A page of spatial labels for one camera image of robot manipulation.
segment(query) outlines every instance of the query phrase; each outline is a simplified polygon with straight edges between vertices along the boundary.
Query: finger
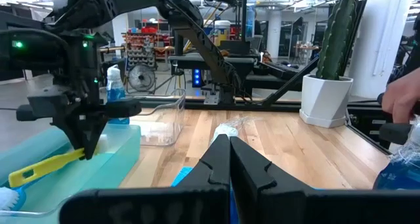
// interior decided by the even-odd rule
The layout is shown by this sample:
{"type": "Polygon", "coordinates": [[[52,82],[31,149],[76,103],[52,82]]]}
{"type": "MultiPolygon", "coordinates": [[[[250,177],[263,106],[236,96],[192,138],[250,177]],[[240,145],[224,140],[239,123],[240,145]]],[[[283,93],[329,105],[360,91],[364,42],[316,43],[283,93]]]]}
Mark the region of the finger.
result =
{"type": "Polygon", "coordinates": [[[383,94],[382,97],[382,110],[384,112],[388,112],[390,114],[392,114],[392,109],[394,108],[394,102],[396,100],[396,97],[398,95],[392,95],[392,91],[391,90],[387,90],[385,91],[385,93],[383,94]]]}
{"type": "Polygon", "coordinates": [[[404,95],[394,102],[392,109],[392,119],[394,123],[409,123],[413,114],[413,107],[419,100],[414,95],[404,95]]]}

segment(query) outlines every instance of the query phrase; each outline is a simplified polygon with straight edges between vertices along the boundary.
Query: blue liquid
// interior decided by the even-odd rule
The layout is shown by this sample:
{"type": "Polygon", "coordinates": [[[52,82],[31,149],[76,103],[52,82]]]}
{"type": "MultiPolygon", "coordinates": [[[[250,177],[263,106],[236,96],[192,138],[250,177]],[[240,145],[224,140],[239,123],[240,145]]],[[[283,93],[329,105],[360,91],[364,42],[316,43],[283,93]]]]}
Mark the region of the blue liquid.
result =
{"type": "Polygon", "coordinates": [[[420,161],[390,162],[376,178],[374,189],[420,189],[420,161]]]}
{"type": "MultiPolygon", "coordinates": [[[[110,90],[107,90],[106,98],[107,98],[108,102],[112,102],[112,101],[116,101],[118,99],[125,98],[124,88],[118,87],[118,88],[115,88],[115,89],[111,88],[110,90]]],[[[108,123],[128,125],[128,124],[130,124],[130,118],[113,118],[113,119],[110,119],[108,121],[108,123]]]]}

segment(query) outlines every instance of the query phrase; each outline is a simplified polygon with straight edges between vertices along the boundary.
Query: wooden table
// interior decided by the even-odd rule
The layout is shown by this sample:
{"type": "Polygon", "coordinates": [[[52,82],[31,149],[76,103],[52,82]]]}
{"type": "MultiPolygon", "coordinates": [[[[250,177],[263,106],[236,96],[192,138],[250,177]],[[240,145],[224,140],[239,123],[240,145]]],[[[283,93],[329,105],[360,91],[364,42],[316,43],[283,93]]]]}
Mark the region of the wooden table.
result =
{"type": "Polygon", "coordinates": [[[197,164],[220,123],[244,117],[255,120],[240,130],[239,137],[313,187],[370,189],[389,162],[387,156],[347,127],[306,125],[298,113],[186,110],[177,143],[166,148],[142,146],[139,161],[121,187],[170,186],[183,166],[197,164]]]}

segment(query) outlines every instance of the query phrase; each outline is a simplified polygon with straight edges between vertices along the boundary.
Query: white bristles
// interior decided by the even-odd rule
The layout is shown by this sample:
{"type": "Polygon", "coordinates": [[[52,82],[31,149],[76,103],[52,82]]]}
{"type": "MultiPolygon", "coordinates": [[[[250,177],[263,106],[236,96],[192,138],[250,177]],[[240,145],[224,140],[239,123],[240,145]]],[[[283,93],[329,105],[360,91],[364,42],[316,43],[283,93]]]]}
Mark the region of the white bristles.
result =
{"type": "Polygon", "coordinates": [[[19,193],[15,190],[0,187],[0,210],[9,211],[11,210],[19,200],[19,193]]]}

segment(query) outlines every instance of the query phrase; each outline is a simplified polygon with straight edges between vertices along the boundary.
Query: plastic bag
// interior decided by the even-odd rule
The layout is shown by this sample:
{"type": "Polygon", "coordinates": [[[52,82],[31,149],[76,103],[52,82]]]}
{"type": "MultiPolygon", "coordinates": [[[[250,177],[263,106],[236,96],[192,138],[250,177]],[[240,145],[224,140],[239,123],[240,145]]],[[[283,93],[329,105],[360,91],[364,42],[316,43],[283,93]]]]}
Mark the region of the plastic bag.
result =
{"type": "Polygon", "coordinates": [[[228,138],[239,135],[239,130],[242,129],[247,123],[260,120],[261,118],[255,118],[246,116],[244,118],[237,118],[233,120],[228,120],[227,122],[221,123],[215,130],[213,138],[210,141],[210,144],[219,136],[227,135],[228,138]]]}
{"type": "Polygon", "coordinates": [[[407,142],[391,156],[391,162],[420,162],[420,117],[415,118],[407,142]]]}

